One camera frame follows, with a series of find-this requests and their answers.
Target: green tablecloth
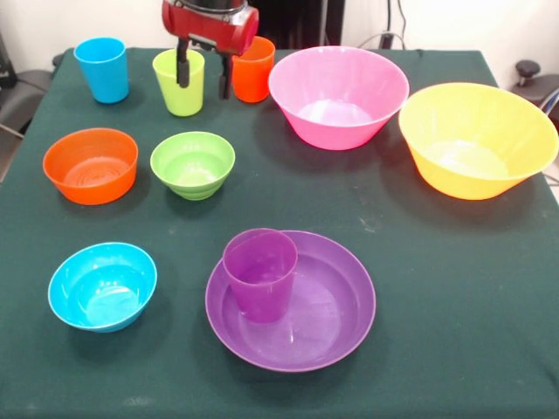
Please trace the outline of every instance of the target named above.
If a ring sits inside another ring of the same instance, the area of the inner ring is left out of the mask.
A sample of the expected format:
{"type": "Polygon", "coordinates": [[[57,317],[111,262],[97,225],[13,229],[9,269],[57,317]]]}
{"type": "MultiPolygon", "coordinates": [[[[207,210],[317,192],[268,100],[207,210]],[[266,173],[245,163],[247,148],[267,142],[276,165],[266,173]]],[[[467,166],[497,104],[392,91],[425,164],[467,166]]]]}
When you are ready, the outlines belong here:
{"type": "MultiPolygon", "coordinates": [[[[271,99],[219,101],[214,55],[203,111],[178,119],[160,97],[156,54],[130,50],[130,96],[102,106],[67,53],[0,187],[1,417],[559,417],[559,211],[540,175],[487,202],[443,196],[419,177],[396,119],[362,148],[312,148],[271,99]],[[41,161],[62,135],[99,126],[135,137],[139,172],[119,201],[82,207],[47,181],[41,161]],[[173,195],[148,164],[159,141],[189,130],[237,150],[230,179],[200,203],[173,195]],[[317,232],[362,260],[378,310],[355,353],[289,375],[221,345],[204,288],[226,241],[256,226],[317,232]],[[110,240],[153,256],[155,295],[120,333],[71,329],[50,312],[50,276],[110,240]]],[[[494,83],[478,52],[383,54],[412,91],[494,83]]]]}

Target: bowl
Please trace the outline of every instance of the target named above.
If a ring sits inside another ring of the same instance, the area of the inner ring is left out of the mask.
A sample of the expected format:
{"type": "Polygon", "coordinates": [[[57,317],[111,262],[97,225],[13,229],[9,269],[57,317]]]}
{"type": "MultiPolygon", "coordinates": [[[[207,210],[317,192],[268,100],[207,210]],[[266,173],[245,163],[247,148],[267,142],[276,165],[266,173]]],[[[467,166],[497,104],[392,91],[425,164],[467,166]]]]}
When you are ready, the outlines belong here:
{"type": "Polygon", "coordinates": [[[420,175],[456,198],[488,199],[542,171],[559,150],[538,107],[511,92],[444,83],[413,94],[399,115],[420,175]]]}
{"type": "Polygon", "coordinates": [[[150,164],[155,176],[173,192],[200,201],[223,185],[235,164],[235,150],[219,135],[181,133],[157,145],[150,164]]]}
{"type": "Polygon", "coordinates": [[[101,243],[71,255],[54,272],[49,305],[67,325],[91,332],[121,330],[151,299],[157,269],[144,250],[126,243],[101,243]]]}
{"type": "Polygon", "coordinates": [[[410,92],[397,65],[348,46],[294,52],[272,69],[268,83],[295,133],[326,150],[347,150],[369,141],[410,92]]]}
{"type": "Polygon", "coordinates": [[[110,203],[136,178],[138,146],[122,131],[89,128],[71,133],[47,150],[43,170],[68,200],[82,205],[110,203]]]}

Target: plate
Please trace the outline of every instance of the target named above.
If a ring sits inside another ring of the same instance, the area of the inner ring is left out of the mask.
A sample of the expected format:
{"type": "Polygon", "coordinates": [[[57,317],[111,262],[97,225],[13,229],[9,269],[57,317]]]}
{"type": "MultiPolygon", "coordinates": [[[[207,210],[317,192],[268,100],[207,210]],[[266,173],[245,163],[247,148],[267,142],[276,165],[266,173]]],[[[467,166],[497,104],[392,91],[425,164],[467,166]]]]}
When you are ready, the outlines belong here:
{"type": "Polygon", "coordinates": [[[273,323],[247,320],[221,260],[206,288],[206,313],[217,337],[238,357],[272,371],[302,373],[334,364],[363,342],[376,295],[367,270],[345,247],[306,231],[284,232],[299,252],[286,315],[273,323]]]}

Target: green bowl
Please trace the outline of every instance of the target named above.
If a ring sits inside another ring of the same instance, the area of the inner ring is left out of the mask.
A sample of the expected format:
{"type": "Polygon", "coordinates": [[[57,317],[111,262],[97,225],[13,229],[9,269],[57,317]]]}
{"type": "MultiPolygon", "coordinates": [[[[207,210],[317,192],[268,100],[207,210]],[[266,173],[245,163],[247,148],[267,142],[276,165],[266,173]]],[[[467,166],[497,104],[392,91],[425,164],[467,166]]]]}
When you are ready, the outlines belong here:
{"type": "Polygon", "coordinates": [[[219,135],[181,133],[161,142],[151,154],[149,164],[173,192],[200,201],[223,185],[235,164],[235,150],[219,135]]]}

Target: cup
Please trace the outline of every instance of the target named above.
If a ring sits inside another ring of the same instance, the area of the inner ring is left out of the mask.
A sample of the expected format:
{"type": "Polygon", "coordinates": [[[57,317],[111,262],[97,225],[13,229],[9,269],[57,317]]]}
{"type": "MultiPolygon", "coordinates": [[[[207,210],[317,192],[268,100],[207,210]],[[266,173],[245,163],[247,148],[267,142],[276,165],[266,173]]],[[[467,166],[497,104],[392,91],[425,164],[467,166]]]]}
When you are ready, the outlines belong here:
{"type": "Polygon", "coordinates": [[[233,56],[233,91],[239,100],[256,103],[270,94],[268,77],[273,68],[276,47],[272,41],[254,37],[240,57],[233,56]]]}
{"type": "Polygon", "coordinates": [[[128,96],[126,46],[116,38],[93,38],[73,51],[89,90],[100,103],[116,103],[128,96]]]}
{"type": "Polygon", "coordinates": [[[176,83],[176,49],[158,54],[153,67],[167,110],[175,116],[191,116],[202,109],[204,102],[204,56],[187,50],[190,83],[182,88],[176,83]]]}
{"type": "Polygon", "coordinates": [[[226,277],[248,320],[267,323],[283,317],[291,298],[297,257],[293,240],[272,229],[244,231],[225,246],[226,277]]]}

